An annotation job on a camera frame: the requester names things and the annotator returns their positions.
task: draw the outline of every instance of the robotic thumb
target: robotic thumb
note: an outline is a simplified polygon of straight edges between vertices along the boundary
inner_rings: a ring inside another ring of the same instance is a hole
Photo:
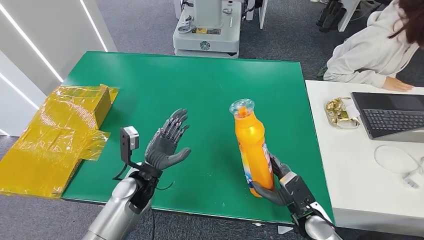
[[[264,188],[259,184],[259,182],[252,182],[253,189],[257,192],[257,194],[261,195],[263,198],[268,199],[269,201],[277,204],[277,205],[286,205],[282,196],[279,195],[279,192],[271,191],[269,189]]]
[[[192,150],[190,148],[185,147],[185,148],[181,149],[181,151],[179,151],[178,153],[169,156],[167,168],[185,160],[189,156],[191,151]]]

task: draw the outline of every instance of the black cable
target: black cable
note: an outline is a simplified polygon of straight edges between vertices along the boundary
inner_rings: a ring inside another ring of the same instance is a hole
[[[193,3],[189,3],[188,1],[182,1],[181,5],[182,6],[187,5],[189,7],[194,7],[195,6]]]
[[[170,188],[170,187],[171,187],[174,183],[175,183],[175,181],[171,182],[171,184],[170,184],[169,186],[165,187],[165,188],[159,188],[159,187],[156,187],[156,189],[157,189],[157,190],[160,190],[160,191],[167,190],[167,189],[169,189],[169,188]]]
[[[318,217],[322,218],[327,224],[329,224],[330,226],[332,226],[334,228],[335,233],[337,234],[336,226],[331,221],[329,221],[327,218],[325,218],[320,211],[318,211],[315,208],[313,208],[307,199],[305,199],[305,202],[308,205],[308,207],[310,208],[310,210],[313,213],[315,213]]]
[[[245,14],[247,14],[248,12],[251,12],[251,11],[253,11],[253,10],[255,10],[255,6],[253,6],[251,9],[248,9],[248,10],[244,11],[241,15],[243,16],[243,15],[245,15]]]
[[[151,240],[155,239],[155,214],[153,213],[153,209],[150,208],[150,212],[151,212]]]
[[[122,178],[120,178],[120,176],[125,172],[125,170],[127,169],[127,167],[128,167],[128,164],[124,164],[123,165],[123,168],[122,168],[122,170],[118,173],[118,175],[116,175],[116,176],[114,176],[113,178],[112,178],[112,180],[118,180],[118,181],[122,181],[123,179]]]

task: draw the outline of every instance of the robot wrist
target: robot wrist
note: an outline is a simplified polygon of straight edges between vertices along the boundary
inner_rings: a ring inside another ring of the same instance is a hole
[[[149,181],[151,178],[159,179],[162,176],[162,170],[159,170],[150,165],[147,161],[144,161],[140,166],[138,174],[146,181]]]

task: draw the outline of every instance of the orange bottle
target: orange bottle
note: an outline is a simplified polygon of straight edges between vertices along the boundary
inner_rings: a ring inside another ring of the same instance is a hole
[[[229,111],[235,119],[235,136],[240,148],[247,184],[250,192],[260,198],[261,196],[253,189],[252,182],[258,182],[264,188],[273,190],[274,176],[265,143],[265,128],[256,118],[254,108],[254,101],[240,99],[231,104]]]

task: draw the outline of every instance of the gold packaging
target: gold packaging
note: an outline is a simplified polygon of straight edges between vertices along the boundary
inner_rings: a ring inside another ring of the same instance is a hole
[[[335,128],[356,129],[360,126],[359,113],[357,116],[349,116],[344,101],[352,101],[352,99],[350,97],[337,97],[325,104],[328,122]]]

